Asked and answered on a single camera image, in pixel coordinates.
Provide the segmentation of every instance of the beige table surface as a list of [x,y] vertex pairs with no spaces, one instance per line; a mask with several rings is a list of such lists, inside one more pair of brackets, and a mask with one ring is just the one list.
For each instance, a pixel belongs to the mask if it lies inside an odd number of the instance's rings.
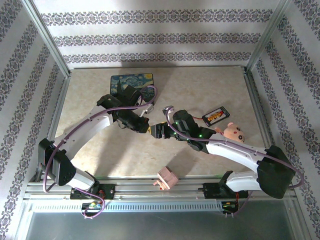
[[[201,117],[224,106],[230,117],[215,126],[224,129],[237,123],[245,143],[263,147],[263,140],[240,67],[105,68],[72,71],[56,136],[81,120],[101,96],[110,92],[112,75],[153,73],[159,94],[154,110],[146,115],[150,125],[165,121],[162,108],[173,105]],[[201,120],[199,126],[206,127]],[[96,134],[74,157],[72,163],[97,177],[155,176],[169,166],[179,177],[223,175],[228,170],[247,169],[227,158],[193,150],[173,138],[155,139],[120,129],[117,123]]]

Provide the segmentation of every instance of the white wall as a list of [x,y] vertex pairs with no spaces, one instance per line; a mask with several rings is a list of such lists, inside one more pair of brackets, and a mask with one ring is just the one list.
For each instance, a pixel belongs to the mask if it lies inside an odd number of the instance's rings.
[[0,240],[19,223],[64,76],[19,0],[0,0]]
[[34,0],[71,68],[245,66],[279,0]]
[[320,239],[320,2],[295,0],[252,70],[276,145],[305,176],[296,192]]

